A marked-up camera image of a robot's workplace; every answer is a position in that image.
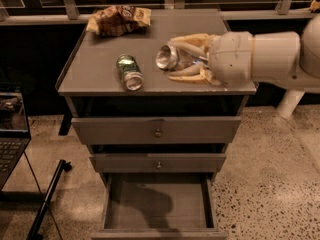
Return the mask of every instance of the snack wrapper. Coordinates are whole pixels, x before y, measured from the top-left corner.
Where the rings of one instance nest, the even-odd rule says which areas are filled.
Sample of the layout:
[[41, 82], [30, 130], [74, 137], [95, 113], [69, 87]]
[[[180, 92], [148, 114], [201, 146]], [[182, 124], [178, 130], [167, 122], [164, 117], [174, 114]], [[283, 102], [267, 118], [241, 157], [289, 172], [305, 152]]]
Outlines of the snack wrapper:
[[309, 10], [312, 11], [312, 12], [320, 10], [320, 2], [318, 2], [316, 0], [313, 0], [311, 5], [310, 5]]
[[94, 13], [87, 31], [100, 36], [122, 36], [140, 27], [150, 26], [151, 10], [132, 6], [110, 6]]

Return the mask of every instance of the gray cabinet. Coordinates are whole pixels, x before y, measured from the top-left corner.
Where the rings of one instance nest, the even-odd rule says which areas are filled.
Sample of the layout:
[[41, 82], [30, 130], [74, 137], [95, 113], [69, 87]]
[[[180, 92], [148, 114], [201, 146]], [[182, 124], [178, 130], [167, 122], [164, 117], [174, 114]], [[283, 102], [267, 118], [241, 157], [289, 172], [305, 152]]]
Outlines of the gray cabinet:
[[[171, 37], [227, 31], [217, 10], [154, 10], [151, 23], [119, 38], [84, 33], [57, 82], [106, 187], [102, 227], [92, 238], [225, 239], [211, 182], [255, 85], [177, 83], [156, 67]], [[142, 90], [123, 90], [115, 66], [121, 54], [135, 56]]]

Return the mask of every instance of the concrete floor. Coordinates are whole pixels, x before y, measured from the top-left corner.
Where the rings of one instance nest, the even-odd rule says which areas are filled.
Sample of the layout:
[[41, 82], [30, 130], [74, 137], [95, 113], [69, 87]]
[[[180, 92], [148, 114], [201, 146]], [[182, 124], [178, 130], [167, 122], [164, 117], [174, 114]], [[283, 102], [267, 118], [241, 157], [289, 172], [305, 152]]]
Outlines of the concrete floor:
[[[273, 107], [245, 108], [243, 122], [212, 186], [220, 230], [228, 239], [320, 239], [320, 106], [299, 106], [285, 120]], [[27, 155], [46, 191], [60, 159], [73, 169], [61, 176], [51, 211], [62, 239], [90, 239], [101, 227], [104, 185], [73, 129], [58, 136], [61, 116], [30, 118]], [[22, 157], [3, 191], [37, 187]], [[37, 202], [0, 202], [0, 239], [26, 239]], [[47, 213], [44, 239], [60, 239]]]

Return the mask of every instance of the drawer handle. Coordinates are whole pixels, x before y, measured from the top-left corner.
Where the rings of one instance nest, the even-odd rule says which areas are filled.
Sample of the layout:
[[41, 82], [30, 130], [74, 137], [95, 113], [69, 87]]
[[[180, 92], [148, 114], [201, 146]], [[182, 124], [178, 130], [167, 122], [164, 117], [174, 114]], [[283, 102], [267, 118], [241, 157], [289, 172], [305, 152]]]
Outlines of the drawer handle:
[[160, 130], [160, 129], [157, 129], [157, 130], [155, 131], [155, 133], [154, 133], [154, 136], [155, 136], [156, 138], [160, 138], [160, 137], [162, 136], [161, 130]]
[[157, 167], [158, 170], [160, 170], [162, 168], [161, 162], [158, 162], [156, 167]]

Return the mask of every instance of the silver can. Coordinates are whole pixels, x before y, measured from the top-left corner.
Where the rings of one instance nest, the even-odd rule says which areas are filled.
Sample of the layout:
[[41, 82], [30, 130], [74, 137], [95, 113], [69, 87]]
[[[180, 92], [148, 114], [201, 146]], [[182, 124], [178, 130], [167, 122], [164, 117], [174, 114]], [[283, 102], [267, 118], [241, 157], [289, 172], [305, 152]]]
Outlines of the silver can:
[[188, 52], [173, 45], [163, 45], [156, 57], [156, 64], [161, 70], [181, 70], [190, 67], [194, 58]]
[[125, 90], [137, 91], [143, 85], [143, 76], [135, 58], [131, 55], [123, 54], [117, 60], [117, 69]]

